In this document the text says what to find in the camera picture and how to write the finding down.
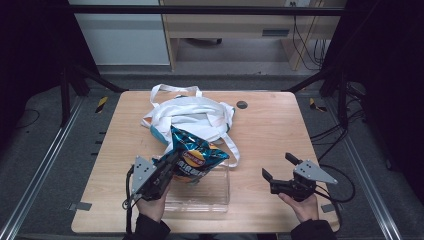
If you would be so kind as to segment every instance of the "white tote bag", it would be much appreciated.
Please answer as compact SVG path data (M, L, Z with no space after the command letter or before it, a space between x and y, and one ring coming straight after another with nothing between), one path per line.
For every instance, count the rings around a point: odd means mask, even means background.
M159 104L155 102L159 90L196 92L196 96L177 97ZM172 150L171 125L173 125L208 142L222 139L236 158L236 162L229 165L230 168L238 165L240 153L227 134L232 126L234 107L202 97L202 92L197 86L180 88L164 84L153 87L150 103L153 109L143 117L141 124L149 128L159 141L168 145L165 152Z

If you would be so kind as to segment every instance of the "wooden table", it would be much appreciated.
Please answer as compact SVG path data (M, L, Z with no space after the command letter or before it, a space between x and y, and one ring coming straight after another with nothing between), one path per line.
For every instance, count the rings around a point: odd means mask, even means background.
M265 168L275 179L289 180L294 166L284 159L290 152L299 159L316 162L308 132L295 96L285 92L203 92L203 96L234 107L238 101L229 132L239 148L240 165L230 170L230 203L224 212L165 212L163 220L173 233L203 232L289 232L298 225L293 210L276 195L262 177ZM129 91L122 94L103 145L94 165L81 202L92 203L89 211L78 210L72 229L78 233L124 232L125 177L136 155L149 159L163 153L165 146L140 125L152 109L150 92ZM158 102L173 97L160 92ZM228 148L222 150L230 153ZM318 197L320 205L329 201ZM335 212L323 213L321 219L339 228Z

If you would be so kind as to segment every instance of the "white cabinet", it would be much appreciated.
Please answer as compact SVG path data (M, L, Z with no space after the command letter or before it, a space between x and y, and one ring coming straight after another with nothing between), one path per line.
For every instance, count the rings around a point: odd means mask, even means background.
M74 5L159 5L155 0L69 0ZM169 65L160 14L75 14L97 65Z

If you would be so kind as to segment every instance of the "clear plastic container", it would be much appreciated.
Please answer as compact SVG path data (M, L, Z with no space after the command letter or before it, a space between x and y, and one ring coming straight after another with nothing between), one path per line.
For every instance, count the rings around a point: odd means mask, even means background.
M230 202L228 160L213 168L196 184L171 181L165 211L227 212Z

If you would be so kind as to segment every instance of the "human hand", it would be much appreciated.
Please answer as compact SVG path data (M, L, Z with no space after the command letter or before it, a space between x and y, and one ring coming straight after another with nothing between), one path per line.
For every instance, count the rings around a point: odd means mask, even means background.
M300 223L303 223L309 219L319 219L318 201L315 194L312 194L302 202L297 202L296 200L284 193L278 194L278 197L281 198L281 200L283 200L291 208L293 208L293 211L296 214L297 219L299 219Z
M138 200L136 203L138 211L141 214L145 215L146 217L149 217L156 222L160 222L160 220L163 217L163 213L165 212L165 201L166 201L166 195L168 194L169 188L170 188L170 185L166 187L162 197L158 200L154 200L154 201L145 201L143 199Z

